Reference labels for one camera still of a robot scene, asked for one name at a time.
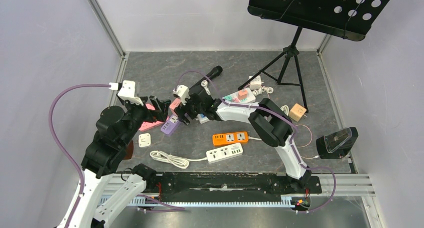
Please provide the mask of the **pink cube socket adapter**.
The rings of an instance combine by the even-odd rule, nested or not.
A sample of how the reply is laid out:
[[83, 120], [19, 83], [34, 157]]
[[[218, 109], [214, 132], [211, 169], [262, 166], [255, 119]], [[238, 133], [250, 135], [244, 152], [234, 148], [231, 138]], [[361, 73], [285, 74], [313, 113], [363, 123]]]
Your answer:
[[177, 113], [176, 113], [175, 109], [180, 105], [180, 103], [181, 103], [181, 100], [178, 99], [178, 98], [175, 98], [173, 100], [173, 102], [170, 104], [169, 110], [172, 112], [173, 115], [176, 115], [177, 116]]

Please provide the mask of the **salmon pink usb charger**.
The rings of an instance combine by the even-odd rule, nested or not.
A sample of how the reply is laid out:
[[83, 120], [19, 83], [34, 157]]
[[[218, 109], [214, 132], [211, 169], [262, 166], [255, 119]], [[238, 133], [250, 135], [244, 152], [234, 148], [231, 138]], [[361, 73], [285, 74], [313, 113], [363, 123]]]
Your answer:
[[238, 99], [242, 101], [248, 97], [249, 92], [246, 89], [242, 89], [239, 90], [237, 94]]

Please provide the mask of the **tan cube socket adapter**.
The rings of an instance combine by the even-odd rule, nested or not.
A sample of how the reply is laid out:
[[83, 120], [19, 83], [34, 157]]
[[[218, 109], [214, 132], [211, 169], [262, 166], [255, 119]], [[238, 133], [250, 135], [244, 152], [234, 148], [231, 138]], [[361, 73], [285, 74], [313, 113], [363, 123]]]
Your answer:
[[296, 103], [288, 113], [288, 116], [298, 122], [307, 112], [307, 109], [301, 106], [300, 104]]

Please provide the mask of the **teal usb charger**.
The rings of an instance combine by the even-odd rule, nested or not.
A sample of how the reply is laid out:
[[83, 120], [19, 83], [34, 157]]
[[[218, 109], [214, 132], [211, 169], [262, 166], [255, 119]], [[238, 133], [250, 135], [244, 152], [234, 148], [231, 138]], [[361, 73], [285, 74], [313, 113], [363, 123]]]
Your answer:
[[223, 97], [224, 101], [232, 102], [232, 97], [230, 95]]

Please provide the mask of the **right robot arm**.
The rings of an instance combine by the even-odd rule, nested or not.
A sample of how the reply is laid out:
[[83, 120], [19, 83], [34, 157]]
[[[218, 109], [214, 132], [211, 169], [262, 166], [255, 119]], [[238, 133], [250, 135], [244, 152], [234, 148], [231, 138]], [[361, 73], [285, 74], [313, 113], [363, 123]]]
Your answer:
[[201, 86], [189, 89], [184, 85], [175, 88], [173, 95], [180, 100], [175, 109], [178, 119], [186, 125], [198, 114], [211, 121], [238, 121], [252, 125], [260, 139], [275, 148], [281, 158], [289, 187], [302, 192], [309, 186], [312, 173], [295, 145], [296, 127], [270, 99], [237, 103], [214, 99]]

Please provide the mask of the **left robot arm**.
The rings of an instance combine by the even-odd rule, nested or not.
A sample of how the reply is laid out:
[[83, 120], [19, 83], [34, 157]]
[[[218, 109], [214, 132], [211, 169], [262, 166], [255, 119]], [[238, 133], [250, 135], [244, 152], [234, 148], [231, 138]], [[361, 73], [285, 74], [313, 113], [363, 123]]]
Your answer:
[[94, 214], [94, 202], [99, 199], [104, 185], [127, 155], [127, 147], [132, 138], [143, 122], [165, 121], [171, 101], [161, 101], [155, 96], [129, 99], [120, 97], [125, 108], [110, 106], [101, 112], [93, 141], [86, 148], [83, 160], [78, 165], [59, 141], [53, 127], [53, 110], [62, 96], [60, 94], [50, 107], [49, 127], [56, 144], [76, 168], [79, 182], [72, 205], [59, 227], [89, 227]]

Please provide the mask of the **purple power strip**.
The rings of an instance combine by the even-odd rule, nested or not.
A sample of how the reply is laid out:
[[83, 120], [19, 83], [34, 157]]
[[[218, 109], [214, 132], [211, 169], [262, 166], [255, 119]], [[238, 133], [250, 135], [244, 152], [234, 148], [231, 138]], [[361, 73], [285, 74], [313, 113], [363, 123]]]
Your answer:
[[171, 115], [170, 118], [163, 124], [160, 130], [165, 135], [171, 136], [176, 131], [176, 129], [179, 127], [180, 124], [181, 122], [179, 121], [178, 116]]

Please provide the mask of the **black microphone orange end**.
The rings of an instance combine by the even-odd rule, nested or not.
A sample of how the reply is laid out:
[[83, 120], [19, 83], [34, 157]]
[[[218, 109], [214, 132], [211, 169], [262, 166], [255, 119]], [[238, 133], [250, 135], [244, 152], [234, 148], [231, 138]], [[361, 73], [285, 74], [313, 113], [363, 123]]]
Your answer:
[[[206, 74], [206, 77], [210, 80], [213, 80], [213, 79], [217, 78], [218, 76], [220, 76], [222, 72], [223, 72], [223, 68], [220, 65], [218, 65], [218, 66], [212, 68], [211, 71]], [[201, 83], [204, 80], [208, 81], [206, 78], [203, 77], [198, 82], [196, 82], [192, 87], [190, 87], [190, 89], [193, 89], [196, 86], [201, 86], [202, 85]]]

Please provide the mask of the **white square adapter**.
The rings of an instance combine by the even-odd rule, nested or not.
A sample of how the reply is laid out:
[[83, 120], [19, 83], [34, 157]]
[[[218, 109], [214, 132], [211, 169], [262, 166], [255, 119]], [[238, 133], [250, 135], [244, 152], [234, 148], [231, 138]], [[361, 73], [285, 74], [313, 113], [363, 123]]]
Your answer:
[[150, 133], [139, 134], [138, 136], [138, 146], [140, 148], [149, 147], [152, 144], [152, 137]]

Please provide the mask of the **orange power strip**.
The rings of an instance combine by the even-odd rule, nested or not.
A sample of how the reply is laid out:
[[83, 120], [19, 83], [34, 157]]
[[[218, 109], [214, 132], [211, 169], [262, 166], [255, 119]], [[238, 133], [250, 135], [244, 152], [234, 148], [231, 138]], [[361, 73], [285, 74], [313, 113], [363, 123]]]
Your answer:
[[246, 131], [214, 134], [212, 136], [212, 143], [215, 147], [227, 146], [235, 143], [245, 144], [248, 141], [249, 137]]

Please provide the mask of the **white small power strip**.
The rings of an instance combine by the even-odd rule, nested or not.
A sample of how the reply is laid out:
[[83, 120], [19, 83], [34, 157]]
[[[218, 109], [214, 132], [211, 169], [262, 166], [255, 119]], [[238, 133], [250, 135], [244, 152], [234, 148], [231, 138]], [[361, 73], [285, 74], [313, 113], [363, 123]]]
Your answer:
[[241, 143], [234, 143], [207, 151], [206, 158], [211, 164], [240, 156], [243, 152]]

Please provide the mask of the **left metronome brown base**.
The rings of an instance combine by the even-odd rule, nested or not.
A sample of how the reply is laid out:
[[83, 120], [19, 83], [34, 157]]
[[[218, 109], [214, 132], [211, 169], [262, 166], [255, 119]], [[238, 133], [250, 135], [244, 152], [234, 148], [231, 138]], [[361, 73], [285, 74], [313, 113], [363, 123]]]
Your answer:
[[123, 160], [130, 160], [133, 157], [133, 153], [134, 153], [134, 142], [133, 140], [131, 140], [125, 150], [125, 156]]

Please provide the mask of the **white multicolour power strip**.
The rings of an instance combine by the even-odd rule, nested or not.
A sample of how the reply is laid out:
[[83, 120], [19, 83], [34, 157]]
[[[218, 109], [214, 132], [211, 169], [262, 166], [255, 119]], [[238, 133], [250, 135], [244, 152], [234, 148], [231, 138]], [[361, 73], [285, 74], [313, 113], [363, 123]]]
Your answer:
[[[248, 97], [246, 99], [240, 101], [238, 99], [238, 95], [237, 95], [238, 91], [237, 91], [237, 92], [234, 92], [232, 94], [229, 94], [232, 97], [232, 102], [236, 102], [236, 103], [253, 103], [253, 102], [255, 102], [256, 97], [253, 95], [253, 92], [249, 88], [245, 88], [245, 89], [248, 91], [248, 94], [249, 94]], [[203, 114], [198, 114], [197, 117], [196, 117], [196, 120], [198, 120], [201, 124], [209, 121], [209, 119], [206, 116], [204, 116]]]

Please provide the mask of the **white cube socket adapter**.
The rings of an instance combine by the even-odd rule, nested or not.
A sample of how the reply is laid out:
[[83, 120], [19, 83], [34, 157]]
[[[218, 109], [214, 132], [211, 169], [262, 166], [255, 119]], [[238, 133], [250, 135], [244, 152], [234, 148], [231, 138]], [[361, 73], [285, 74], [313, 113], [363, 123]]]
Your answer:
[[262, 89], [263, 87], [263, 81], [261, 79], [261, 76], [258, 75], [256, 76], [252, 81], [249, 82], [248, 87], [250, 88], [250, 90], [257, 90], [257, 89]]

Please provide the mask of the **black music stand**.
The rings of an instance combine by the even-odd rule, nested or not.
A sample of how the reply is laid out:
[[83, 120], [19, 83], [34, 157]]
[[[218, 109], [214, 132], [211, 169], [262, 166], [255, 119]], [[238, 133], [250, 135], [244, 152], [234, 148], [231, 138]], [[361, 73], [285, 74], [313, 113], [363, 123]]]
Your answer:
[[297, 42], [302, 30], [310, 29], [350, 41], [362, 41], [373, 22], [390, 0], [249, 0], [247, 10], [261, 19], [287, 23], [297, 27], [291, 44], [260, 69], [239, 89], [245, 88], [257, 76], [266, 75], [278, 85], [294, 59], [304, 108], [307, 108]]

